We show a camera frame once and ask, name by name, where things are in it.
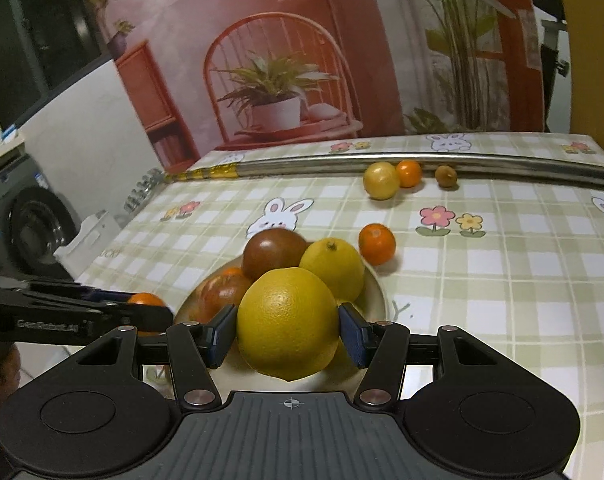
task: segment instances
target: metal rod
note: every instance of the metal rod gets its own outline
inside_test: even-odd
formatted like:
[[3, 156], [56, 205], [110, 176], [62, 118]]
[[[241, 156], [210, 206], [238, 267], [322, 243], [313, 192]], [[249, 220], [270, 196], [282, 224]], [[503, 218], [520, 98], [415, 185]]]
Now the metal rod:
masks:
[[581, 162], [482, 153], [343, 153], [251, 160], [166, 175], [167, 182], [272, 175], [363, 173], [374, 162], [415, 160], [425, 173], [447, 165], [463, 177], [549, 182], [604, 190], [604, 167]]

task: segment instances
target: beige plate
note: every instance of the beige plate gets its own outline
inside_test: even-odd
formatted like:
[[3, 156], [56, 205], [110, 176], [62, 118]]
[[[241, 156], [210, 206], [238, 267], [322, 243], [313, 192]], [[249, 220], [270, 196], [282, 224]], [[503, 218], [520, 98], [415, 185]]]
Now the beige plate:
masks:
[[[219, 274], [228, 267], [241, 266], [242, 256], [238, 256], [211, 273], [205, 280]], [[363, 311], [367, 321], [388, 319], [390, 309], [386, 295], [377, 281], [374, 270], [366, 262], [365, 266], [364, 291], [357, 298], [355, 304]], [[186, 307], [185, 302], [175, 316], [176, 323], [188, 320]], [[364, 376], [365, 370], [358, 370], [352, 364], [343, 346], [340, 345], [335, 358], [324, 370], [304, 379], [286, 382], [254, 371], [240, 355], [237, 344], [233, 344], [226, 359], [224, 359], [223, 365], [217, 370], [209, 370], [209, 372], [220, 392], [220, 396], [226, 400], [230, 391], [233, 390], [245, 392], [330, 392], [343, 390], [352, 397]]]

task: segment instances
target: white flower pot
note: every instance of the white flower pot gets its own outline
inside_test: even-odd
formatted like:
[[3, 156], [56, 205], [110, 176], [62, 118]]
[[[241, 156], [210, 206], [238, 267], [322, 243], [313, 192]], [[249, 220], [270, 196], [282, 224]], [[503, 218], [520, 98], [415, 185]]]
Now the white flower pot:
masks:
[[261, 126], [265, 132], [298, 128], [301, 124], [300, 105], [301, 100], [296, 96], [270, 105], [254, 106], [253, 125]]

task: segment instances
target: wooden cabinet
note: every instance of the wooden cabinet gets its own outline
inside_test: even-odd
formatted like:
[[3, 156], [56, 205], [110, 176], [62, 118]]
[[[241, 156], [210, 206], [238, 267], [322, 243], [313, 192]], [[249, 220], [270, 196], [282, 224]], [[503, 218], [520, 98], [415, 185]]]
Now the wooden cabinet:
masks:
[[128, 50], [115, 65], [163, 168], [168, 173], [190, 168], [199, 160], [199, 153], [166, 88], [148, 42]]

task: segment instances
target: checkered tablecloth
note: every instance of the checkered tablecloth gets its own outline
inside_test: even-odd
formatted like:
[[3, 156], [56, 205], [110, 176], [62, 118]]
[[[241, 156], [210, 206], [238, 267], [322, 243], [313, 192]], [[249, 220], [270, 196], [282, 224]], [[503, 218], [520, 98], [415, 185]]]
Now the checkered tablecloth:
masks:
[[[604, 165], [604, 152], [585, 136], [467, 134], [464, 139], [469, 153]], [[578, 153], [566, 149], [573, 142], [580, 146]], [[336, 151], [331, 146], [235, 155], [252, 160]], [[339, 147], [342, 152], [431, 149], [432, 141], [424, 137], [358, 139]], [[211, 152], [198, 166], [228, 157]], [[457, 190], [444, 191], [426, 178], [423, 186], [400, 190], [384, 202], [368, 198], [360, 176], [173, 184], [80, 280], [154, 292], [175, 309], [199, 280], [241, 253], [247, 229], [274, 198], [282, 199], [284, 208], [313, 201], [298, 214], [295, 226], [307, 239], [331, 235], [356, 245], [364, 225], [383, 223], [398, 243], [396, 259], [377, 269], [392, 300], [391, 317], [415, 333], [458, 325], [561, 390], [578, 408], [582, 423], [566, 474], [604, 479], [604, 193], [501, 180], [459, 184]], [[426, 226], [433, 210], [443, 211], [437, 206], [445, 208], [440, 219], [451, 217], [450, 224], [439, 220], [440, 225]], [[404, 396], [428, 383], [430, 374], [430, 369], [409, 368]]]

